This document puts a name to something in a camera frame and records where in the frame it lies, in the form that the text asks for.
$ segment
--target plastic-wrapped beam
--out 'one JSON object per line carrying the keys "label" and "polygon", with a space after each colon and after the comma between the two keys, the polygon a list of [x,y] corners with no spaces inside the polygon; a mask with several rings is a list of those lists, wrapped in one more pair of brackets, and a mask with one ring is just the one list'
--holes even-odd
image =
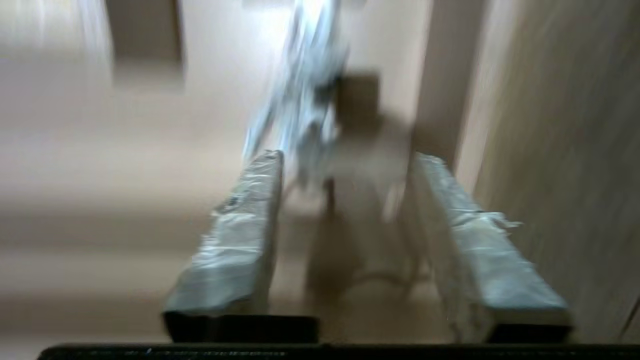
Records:
{"label": "plastic-wrapped beam", "polygon": [[571,330],[565,301],[434,156],[416,153],[401,218],[426,252],[447,319],[463,343],[554,343]]}
{"label": "plastic-wrapped beam", "polygon": [[280,151],[258,156],[213,212],[212,229],[166,301],[174,341],[203,340],[210,318],[267,314],[282,167]]}

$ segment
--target wall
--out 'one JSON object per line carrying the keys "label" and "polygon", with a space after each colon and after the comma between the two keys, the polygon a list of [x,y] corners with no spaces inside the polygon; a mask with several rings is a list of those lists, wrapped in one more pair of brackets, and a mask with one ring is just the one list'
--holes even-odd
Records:
{"label": "wall", "polygon": [[640,342],[640,3],[522,4],[475,196],[569,302],[583,342]]}
{"label": "wall", "polygon": [[81,52],[83,24],[75,1],[5,0],[0,3],[0,54]]}
{"label": "wall", "polygon": [[486,4],[454,164],[456,179],[468,193],[473,193],[476,187],[486,137],[498,105],[499,84],[524,1],[491,0]]}
{"label": "wall", "polygon": [[456,148],[484,15],[484,0],[435,0],[413,146],[449,163]]}

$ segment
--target plastic wrap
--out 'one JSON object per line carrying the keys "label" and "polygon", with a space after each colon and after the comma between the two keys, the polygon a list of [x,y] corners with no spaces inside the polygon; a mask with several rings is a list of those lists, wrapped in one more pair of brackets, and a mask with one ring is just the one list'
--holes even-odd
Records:
{"label": "plastic wrap", "polygon": [[[313,4],[321,5],[319,11]],[[245,161],[266,147],[283,151],[287,167],[296,163],[316,167],[330,150],[335,138],[330,94],[348,53],[337,40],[339,5],[339,0],[296,1],[283,67],[269,102],[247,130]],[[321,128],[318,135],[311,124]],[[266,143],[270,131],[276,144]],[[300,149],[310,146],[321,152],[305,152],[298,159]]]}
{"label": "plastic wrap", "polygon": [[267,312],[282,163],[282,153],[267,152],[245,168],[232,195],[212,214],[214,225],[168,297],[166,312]]}
{"label": "plastic wrap", "polygon": [[483,211],[434,156],[415,155],[406,200],[409,204],[403,206],[413,208],[401,213],[416,217],[417,241],[427,243],[458,341],[489,341],[501,325],[551,326],[549,334],[566,335],[570,321],[565,301],[506,237],[504,229],[518,223]]}

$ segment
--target beige wall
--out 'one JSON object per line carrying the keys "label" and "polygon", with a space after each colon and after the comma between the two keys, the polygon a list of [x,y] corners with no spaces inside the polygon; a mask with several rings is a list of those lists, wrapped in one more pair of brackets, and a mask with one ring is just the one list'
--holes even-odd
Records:
{"label": "beige wall", "polygon": [[498,106],[497,92],[505,76],[515,27],[526,0],[490,0],[478,40],[453,169],[456,179],[473,193],[482,165],[486,137]]}
{"label": "beige wall", "polygon": [[524,222],[513,242],[569,302],[581,341],[638,343],[639,3],[519,11],[475,195]]}
{"label": "beige wall", "polygon": [[431,0],[363,3],[345,6],[342,13],[342,31],[350,46],[348,69],[378,72],[380,110],[410,126],[416,117]]}
{"label": "beige wall", "polygon": [[435,0],[431,9],[413,146],[449,163],[456,158],[484,4]]}

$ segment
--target blurry object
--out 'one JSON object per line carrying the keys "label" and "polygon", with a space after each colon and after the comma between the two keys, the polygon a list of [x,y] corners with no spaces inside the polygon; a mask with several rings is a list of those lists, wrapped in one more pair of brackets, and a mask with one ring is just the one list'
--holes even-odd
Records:
{"label": "blurry object", "polygon": [[[330,150],[335,138],[335,108],[332,106],[335,80],[342,72],[347,49],[337,43],[338,0],[296,2],[295,13],[284,54],[279,82],[262,113],[248,129],[244,161],[249,162],[263,148],[274,147],[284,152],[287,168],[300,164],[298,149],[312,145]],[[320,139],[311,134],[311,124],[321,129]],[[277,144],[267,144],[274,128]],[[310,152],[306,167],[319,167],[325,153]]]}
{"label": "blurry object", "polygon": [[258,156],[214,211],[213,228],[166,302],[174,341],[201,341],[212,317],[268,313],[282,166],[281,152]]}
{"label": "blurry object", "polygon": [[322,128],[312,122],[302,135],[296,152],[298,154],[298,186],[303,189],[322,186],[324,174],[327,173],[330,145],[323,141]]}
{"label": "blurry object", "polygon": [[385,222],[391,222],[397,218],[404,197],[405,186],[406,184],[402,182],[392,184],[389,188],[385,205],[382,208],[382,219]]}
{"label": "blurry object", "polygon": [[0,1],[3,56],[107,58],[109,48],[104,0]]}
{"label": "blurry object", "polygon": [[[242,6],[247,9],[269,9],[293,7],[295,3],[296,0],[243,0]],[[367,0],[342,0],[340,2],[341,8],[345,10],[359,10],[366,4]]]}
{"label": "blurry object", "polygon": [[445,163],[417,153],[401,214],[426,254],[462,343],[557,343],[571,331],[565,301],[506,238],[513,227],[483,211]]}
{"label": "blurry object", "polygon": [[380,91],[376,71],[349,71],[340,77],[336,117],[341,131],[363,131],[374,122],[380,112]]}

